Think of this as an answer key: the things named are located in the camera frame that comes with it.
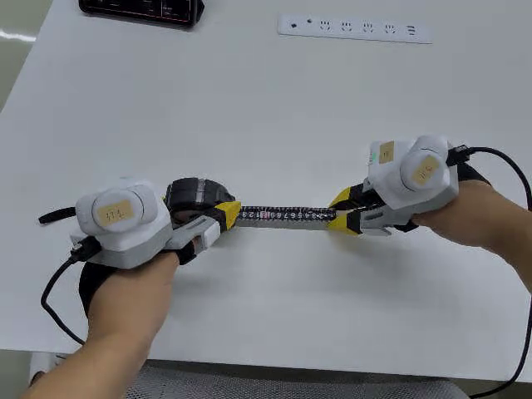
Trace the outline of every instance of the beige sticker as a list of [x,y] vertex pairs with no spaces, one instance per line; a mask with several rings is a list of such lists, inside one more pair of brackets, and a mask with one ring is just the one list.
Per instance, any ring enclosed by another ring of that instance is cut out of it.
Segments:
[[131,202],[128,199],[124,199],[116,204],[102,206],[98,208],[97,213],[101,227],[106,227],[121,222],[122,220],[132,219],[135,216],[131,208]]
[[386,164],[393,161],[393,141],[381,144],[379,154],[379,164]]
[[414,173],[412,174],[412,180],[417,184],[423,186],[434,175],[434,172],[438,170],[440,163],[432,155],[427,155],[425,159],[419,164]]

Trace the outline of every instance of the human hand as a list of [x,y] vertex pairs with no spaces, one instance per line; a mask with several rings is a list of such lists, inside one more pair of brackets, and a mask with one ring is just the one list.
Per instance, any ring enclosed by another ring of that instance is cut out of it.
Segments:
[[460,183],[458,197],[447,206],[415,215],[412,221],[458,244],[497,252],[503,240],[519,233],[521,220],[529,216],[490,185],[468,180]]
[[149,349],[170,308],[178,265],[175,253],[159,254],[138,268],[118,270],[107,278],[90,301],[87,341],[118,336]]

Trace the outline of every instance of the electrical outlet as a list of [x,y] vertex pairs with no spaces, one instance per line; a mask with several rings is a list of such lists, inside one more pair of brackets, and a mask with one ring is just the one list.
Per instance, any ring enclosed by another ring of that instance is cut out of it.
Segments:
[[329,32],[331,30],[331,22],[321,20],[319,22],[319,28],[324,32]]
[[431,43],[431,36],[422,25],[380,22],[377,19],[282,14],[278,20],[278,33],[290,36]]
[[397,33],[397,28],[393,23],[385,23],[384,24],[384,32],[387,35],[395,35]]
[[352,32],[352,22],[342,21],[342,23],[340,23],[340,29],[343,32]]
[[371,22],[363,22],[362,23],[362,31],[364,33],[373,33],[375,32],[375,29],[373,28],[373,24]]

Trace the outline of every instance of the white table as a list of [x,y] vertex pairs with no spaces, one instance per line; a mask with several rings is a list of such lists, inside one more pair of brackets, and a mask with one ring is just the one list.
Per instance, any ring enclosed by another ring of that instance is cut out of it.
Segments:
[[[278,12],[419,21],[434,44],[280,37]],[[182,32],[56,0],[0,118],[0,347],[76,349],[39,306],[73,221],[36,218],[119,176],[163,192],[196,175],[245,204],[323,206],[365,177],[372,140],[429,132],[501,148],[529,173],[531,12],[496,0],[211,0]],[[508,167],[483,155],[473,165],[524,203]],[[80,269],[52,304],[83,333]],[[423,229],[235,229],[179,269],[151,356],[506,379],[528,306],[500,259]]]

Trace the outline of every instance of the white plastic casing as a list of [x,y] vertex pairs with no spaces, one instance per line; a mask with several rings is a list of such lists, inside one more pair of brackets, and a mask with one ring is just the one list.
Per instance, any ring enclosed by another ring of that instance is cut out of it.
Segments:
[[[451,184],[446,165],[449,144],[445,137],[424,135],[415,141],[393,141],[392,160],[381,162],[379,155],[384,144],[384,141],[372,143],[367,179],[390,208],[402,209],[432,200]],[[412,176],[428,155],[437,167],[420,185]]]
[[[131,206],[127,218],[115,223],[101,219],[99,209],[121,201]],[[82,233],[73,232],[73,241],[83,234],[94,235],[104,249],[118,252],[145,243],[171,223],[170,213],[153,185],[134,179],[120,179],[112,189],[82,197],[76,202],[76,217]]]

